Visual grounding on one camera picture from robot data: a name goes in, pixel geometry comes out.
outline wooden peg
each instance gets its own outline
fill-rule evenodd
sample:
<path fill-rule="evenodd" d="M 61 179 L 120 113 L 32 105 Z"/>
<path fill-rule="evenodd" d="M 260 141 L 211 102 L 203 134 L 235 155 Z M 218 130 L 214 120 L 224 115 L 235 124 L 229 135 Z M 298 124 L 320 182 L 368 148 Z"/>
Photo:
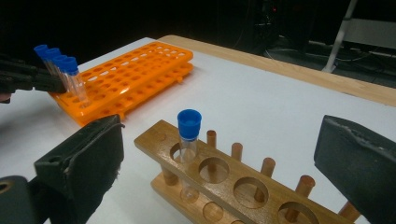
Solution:
<path fill-rule="evenodd" d="M 165 184 L 167 186 L 174 186 L 177 184 L 178 177 L 174 173 L 170 172 L 168 169 L 165 167 L 161 166 L 161 169 L 163 170 L 163 179 L 165 180 Z"/>
<path fill-rule="evenodd" d="M 213 130 L 209 130 L 206 132 L 206 142 L 209 146 L 213 148 L 217 148 L 217 134 Z M 216 172 L 216 164 L 209 164 L 207 166 L 208 172 Z"/>
<path fill-rule="evenodd" d="M 361 216 L 361 213 L 355 208 L 355 206 L 353 206 L 352 203 L 346 202 L 344 207 L 338 212 L 338 215 L 354 222 Z"/>
<path fill-rule="evenodd" d="M 296 193 L 308 197 L 311 193 L 312 188 L 315 186 L 315 180 L 309 175 L 302 175 L 300 181 L 298 182 Z M 297 216 L 300 214 L 299 211 L 294 209 L 288 209 L 285 215 L 285 219 L 289 222 L 296 222 Z"/>
<path fill-rule="evenodd" d="M 271 177 L 274 172 L 275 165 L 276 165 L 276 163 L 272 158 L 269 158 L 269 157 L 265 158 L 262 161 L 262 170 L 260 171 L 260 173 L 262 173 L 263 175 L 266 175 L 268 177 Z M 262 193 L 262 191 L 260 189 L 256 189 L 256 193 L 254 194 L 254 199 L 258 203 L 264 202 L 264 194 Z"/>
<path fill-rule="evenodd" d="M 209 130 L 206 132 L 206 142 L 209 146 L 217 148 L 217 134 L 214 130 Z"/>
<path fill-rule="evenodd" d="M 233 145 L 231 146 L 231 157 L 241 161 L 242 160 L 242 149 L 243 146 L 240 143 L 233 143 Z"/>

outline orange test tube rack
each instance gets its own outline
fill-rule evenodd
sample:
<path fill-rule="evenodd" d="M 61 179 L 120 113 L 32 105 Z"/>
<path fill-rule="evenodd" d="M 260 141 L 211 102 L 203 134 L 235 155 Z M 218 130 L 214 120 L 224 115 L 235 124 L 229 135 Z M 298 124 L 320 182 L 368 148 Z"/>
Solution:
<path fill-rule="evenodd" d="M 50 96 L 80 126 L 111 114 L 124 119 L 127 111 L 181 82 L 193 68 L 192 57 L 191 51 L 154 41 L 81 72 L 88 105 L 71 92 Z"/>

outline white table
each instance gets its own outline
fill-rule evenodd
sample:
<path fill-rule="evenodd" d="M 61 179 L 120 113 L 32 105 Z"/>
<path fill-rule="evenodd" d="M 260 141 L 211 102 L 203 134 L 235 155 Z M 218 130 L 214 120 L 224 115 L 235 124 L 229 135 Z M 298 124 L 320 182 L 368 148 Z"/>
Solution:
<path fill-rule="evenodd" d="M 84 71 L 151 41 L 140 39 L 79 69 Z M 309 198 L 335 213 L 347 200 L 313 160 L 323 116 L 350 119 L 396 141 L 394 106 L 198 51 L 191 63 L 194 69 L 182 84 L 127 114 L 122 122 L 125 159 L 120 175 L 89 223 L 189 222 L 150 187 L 161 168 L 134 146 L 134 139 L 160 119 L 177 126 L 177 113 L 186 108 L 202 114 L 202 140 L 206 131 L 217 132 L 219 150 L 230 154 L 232 143 L 242 143 L 242 162 L 259 171 L 262 159 L 273 158 L 277 182 L 295 189 L 301 175 L 313 176 L 317 185 Z M 79 129 L 41 91 L 17 91 L 10 105 L 0 105 L 0 111 L 0 176 L 23 175 L 31 180 L 33 163 Z M 361 217 L 357 223 L 368 222 Z"/>

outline blue cap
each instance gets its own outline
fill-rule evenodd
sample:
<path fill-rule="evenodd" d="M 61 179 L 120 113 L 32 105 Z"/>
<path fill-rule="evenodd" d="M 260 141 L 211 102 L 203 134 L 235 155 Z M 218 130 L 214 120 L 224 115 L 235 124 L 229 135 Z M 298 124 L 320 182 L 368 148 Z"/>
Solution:
<path fill-rule="evenodd" d="M 185 109 L 178 113 L 178 132 L 180 136 L 187 140 L 195 139 L 201 128 L 201 114 L 193 109 Z"/>
<path fill-rule="evenodd" d="M 59 67 L 59 70 L 63 71 L 64 70 L 64 64 L 63 64 L 63 60 L 67 58 L 66 55 L 58 55 L 54 58 L 52 58 L 52 61 L 55 63 L 56 66 Z"/>
<path fill-rule="evenodd" d="M 61 65 L 68 75 L 75 76 L 78 74 L 78 65 L 75 57 L 66 57 L 62 60 Z"/>
<path fill-rule="evenodd" d="M 58 48 L 47 49 L 45 58 L 52 60 L 54 57 L 61 55 L 61 51 Z"/>
<path fill-rule="evenodd" d="M 35 53 L 38 57 L 43 58 L 46 57 L 46 50 L 49 49 L 47 45 L 38 45 L 34 48 Z"/>

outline plastic tube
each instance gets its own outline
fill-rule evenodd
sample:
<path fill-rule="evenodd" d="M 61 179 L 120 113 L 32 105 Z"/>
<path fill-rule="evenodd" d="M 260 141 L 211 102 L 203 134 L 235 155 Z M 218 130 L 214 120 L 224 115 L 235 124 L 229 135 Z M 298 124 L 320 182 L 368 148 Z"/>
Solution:
<path fill-rule="evenodd" d="M 201 114 L 192 109 L 183 110 L 177 115 L 181 163 L 193 161 L 198 154 L 197 142 L 201 119 Z M 198 199 L 199 191 L 182 180 L 180 196 L 184 202 L 193 203 Z"/>
<path fill-rule="evenodd" d="M 48 64 L 48 61 L 46 60 L 47 58 L 47 53 L 46 51 L 49 49 L 47 45 L 38 45 L 34 48 L 35 53 L 40 57 L 41 61 L 43 62 L 44 65 L 46 65 L 46 68 L 50 72 L 50 65 Z"/>
<path fill-rule="evenodd" d="M 67 77 L 67 84 L 70 92 L 78 97 L 86 107 L 90 104 L 87 93 L 85 92 L 84 82 L 81 79 L 78 71 L 78 65 L 75 57 L 66 57 L 61 62 L 61 71 Z"/>
<path fill-rule="evenodd" d="M 55 64 L 56 73 L 57 73 L 58 76 L 61 78 L 61 81 L 62 81 L 62 83 L 64 84 L 64 88 L 65 88 L 67 91 L 70 91 L 70 90 L 69 90 L 69 83 L 68 83 L 68 80 L 67 80 L 67 75 L 64 74 L 64 73 L 62 72 L 62 69 L 61 69 L 61 67 L 63 67 L 63 60 L 66 59 L 66 58 L 67 58 L 66 55 L 59 55 L 59 56 L 54 57 L 54 58 L 52 59 L 52 61 L 53 61 L 53 63 Z"/>
<path fill-rule="evenodd" d="M 53 62 L 53 58 L 59 55 L 61 55 L 61 51 L 58 48 L 47 49 L 46 56 L 43 58 L 43 61 L 48 65 L 49 72 L 55 77 L 58 77 L 59 74 L 56 71 L 56 65 Z"/>

